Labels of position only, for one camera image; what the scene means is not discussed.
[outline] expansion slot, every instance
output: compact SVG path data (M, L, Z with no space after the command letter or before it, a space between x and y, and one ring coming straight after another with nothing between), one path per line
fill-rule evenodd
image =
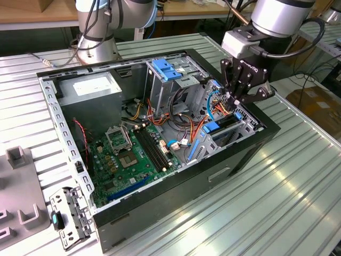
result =
M121 191L119 191L117 193L114 193L114 194L108 196L107 200L108 201L115 200L117 198L120 198L121 196L124 196L124 195L126 195L126 194L128 194L128 193L130 193L130 192L132 192L132 191L134 191L136 189L138 189L138 188L141 188L142 186L145 185L145 183L147 182L148 179L149 179L149 177L146 177L143 180L141 180L141 181L131 185L130 187L127 187L127 188L125 188L125 189L123 189L123 190L121 190Z

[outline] workbench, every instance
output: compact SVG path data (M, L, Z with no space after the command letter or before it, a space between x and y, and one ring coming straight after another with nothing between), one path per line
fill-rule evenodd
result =
M246 8L243 13L249 14L252 8ZM165 3L164 17L159 11L157 21L190 20L226 18L228 7L215 3L204 6L197 5L192 0L183 2L171 1ZM0 6L0 30L76 27L78 16L73 0L53 0L42 13Z
M124 58L186 48L217 69L228 56L199 34L118 44ZM39 55L61 64L71 51ZM0 58L0 154L31 149L51 212L49 196L75 181L35 75L46 70L30 55ZM257 105L281 130L243 170L106 255L328 255L341 239L341 145L279 95ZM64 255L52 225L1 255L51 253ZM96 234L67 254L100 255Z

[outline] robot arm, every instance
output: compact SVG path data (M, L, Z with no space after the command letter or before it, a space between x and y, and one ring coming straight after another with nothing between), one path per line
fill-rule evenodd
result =
M261 86L256 94L248 94L253 87L267 83L280 59L296 56L311 49L324 34L324 22L318 18L306 19L315 0L258 0L251 21L244 27L225 33L222 48L233 56L232 61L222 60L227 108L240 103L267 99L274 95L268 86ZM305 49L283 54L302 24L317 22L320 33Z
M82 33L78 43L81 62L90 64L118 59L113 30L151 26L157 14L156 5L157 0L77 0Z

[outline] wooden shelf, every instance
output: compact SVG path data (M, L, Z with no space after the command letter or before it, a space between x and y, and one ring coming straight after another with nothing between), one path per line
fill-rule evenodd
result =
M228 14L229 8L218 4L209 3L204 6L197 5L192 0L185 2L165 3L165 16ZM54 0L44 12L37 13L26 10L0 6L0 23L29 23L29 22L54 22L77 21L77 10L74 0Z

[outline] aluminum table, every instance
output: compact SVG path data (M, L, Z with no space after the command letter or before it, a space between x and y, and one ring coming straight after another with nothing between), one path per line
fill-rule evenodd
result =
M194 48L217 69L227 56L199 34L118 48L124 58ZM61 64L71 52L39 55ZM45 70L29 55L0 58L0 154L14 145L31 149L51 211L49 196L75 182L36 79ZM278 95L257 105L281 131L242 171L106 255L328 255L341 239L341 145ZM101 248L92 234L64 253L51 225L0 254L51 253L99 255Z

